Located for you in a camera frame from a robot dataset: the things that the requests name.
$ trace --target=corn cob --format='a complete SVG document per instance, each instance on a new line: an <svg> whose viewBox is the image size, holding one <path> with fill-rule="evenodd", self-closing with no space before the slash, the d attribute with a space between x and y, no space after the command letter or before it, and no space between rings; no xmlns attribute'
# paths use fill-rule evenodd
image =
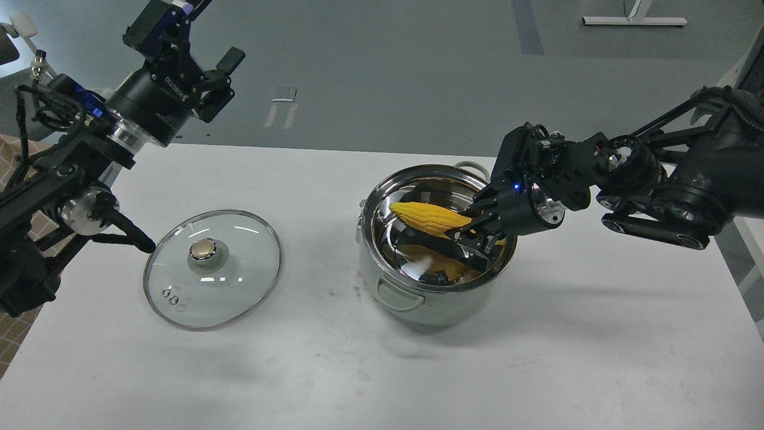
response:
<svg viewBox="0 0 764 430"><path fill-rule="evenodd" d="M472 221L472 218L463 217L448 208L415 201L391 203L390 210L407 226L446 239L448 239L445 235L446 231Z"/></svg>

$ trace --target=white table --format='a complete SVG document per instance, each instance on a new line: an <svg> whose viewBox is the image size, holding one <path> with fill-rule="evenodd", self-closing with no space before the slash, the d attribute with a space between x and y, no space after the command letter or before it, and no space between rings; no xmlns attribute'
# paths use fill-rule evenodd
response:
<svg viewBox="0 0 764 430"><path fill-rule="evenodd" d="M88 245L0 381L3 428L760 428L764 345L712 241L617 235L603 210L520 238L505 288L442 329L401 324L358 274L358 201L459 157L172 145L117 180L153 238L206 210L270 223L281 277L227 327L149 308L146 255ZM471 158L490 167L489 158Z"/></svg>

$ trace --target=lid knob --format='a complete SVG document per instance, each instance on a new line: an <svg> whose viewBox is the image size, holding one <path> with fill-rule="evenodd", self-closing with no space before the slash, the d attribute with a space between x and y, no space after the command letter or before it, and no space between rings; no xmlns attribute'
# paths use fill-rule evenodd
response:
<svg viewBox="0 0 764 430"><path fill-rule="evenodd" d="M194 272L212 273L225 265L228 254L228 247L222 240L206 237L197 240L189 248L188 265Z"/></svg>
<svg viewBox="0 0 764 430"><path fill-rule="evenodd" d="M215 252L218 250L218 244L206 237L204 239L199 239L196 242L191 245L191 249L189 249L189 255L191 258L199 261L199 260L206 260L212 256L215 255Z"/></svg>

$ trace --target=white handle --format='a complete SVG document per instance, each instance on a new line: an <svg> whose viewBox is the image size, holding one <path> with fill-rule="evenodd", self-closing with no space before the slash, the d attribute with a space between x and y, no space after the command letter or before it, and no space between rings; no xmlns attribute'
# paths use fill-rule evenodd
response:
<svg viewBox="0 0 764 430"><path fill-rule="evenodd" d="M14 30L24 39L28 39L37 34L37 26L24 12L13 12L11 14L11 24Z"/></svg>
<svg viewBox="0 0 764 430"><path fill-rule="evenodd" d="M391 311L411 311L425 302L425 298L386 282L379 278L377 282L377 301Z"/></svg>
<svg viewBox="0 0 764 430"><path fill-rule="evenodd" d="M476 163L474 161L464 160L464 161L460 161L459 163L456 163L454 167L460 168L460 169L473 168L483 174L483 177L485 178L486 182L490 182L490 172L488 171L488 169L486 169L485 167L483 167L483 165L479 163Z"/></svg>

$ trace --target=gray floor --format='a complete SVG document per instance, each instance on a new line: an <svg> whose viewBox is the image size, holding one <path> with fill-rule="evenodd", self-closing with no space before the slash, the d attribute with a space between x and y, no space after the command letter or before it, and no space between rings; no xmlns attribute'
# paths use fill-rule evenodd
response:
<svg viewBox="0 0 764 430"><path fill-rule="evenodd" d="M0 21L26 11L57 71L114 89L141 65L121 36L145 4L4 0ZM209 68L228 47L244 50L237 96L212 124L189 121L175 143L495 156L525 121L572 139L612 137L713 86L757 34L764 5L656 0L649 16L688 26L581 24L622 14L622 0L217 0L193 25L192 52ZM22 52L0 77L28 67ZM297 88L296 104L268 121L280 86ZM753 261L739 233L717 240L740 283ZM764 318L764 279L743 297Z"/></svg>

